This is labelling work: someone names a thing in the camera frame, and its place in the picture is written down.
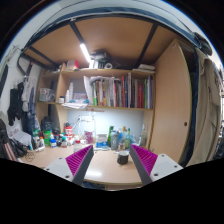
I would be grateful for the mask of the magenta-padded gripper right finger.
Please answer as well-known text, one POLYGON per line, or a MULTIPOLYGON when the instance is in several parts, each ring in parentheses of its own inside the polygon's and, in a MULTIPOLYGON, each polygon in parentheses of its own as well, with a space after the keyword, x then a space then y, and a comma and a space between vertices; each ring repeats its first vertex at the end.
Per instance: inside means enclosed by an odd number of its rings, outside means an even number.
POLYGON ((155 182, 182 169, 166 154, 156 155, 134 144, 130 146, 130 155, 143 185, 155 182))

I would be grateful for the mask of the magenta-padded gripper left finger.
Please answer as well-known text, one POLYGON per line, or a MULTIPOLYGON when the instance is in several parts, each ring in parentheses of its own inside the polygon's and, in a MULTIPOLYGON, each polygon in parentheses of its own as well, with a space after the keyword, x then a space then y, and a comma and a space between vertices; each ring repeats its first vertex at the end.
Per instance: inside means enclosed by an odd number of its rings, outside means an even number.
POLYGON ((76 185, 81 185, 93 155, 93 146, 90 145, 66 158, 57 158, 45 167, 44 170, 76 185))

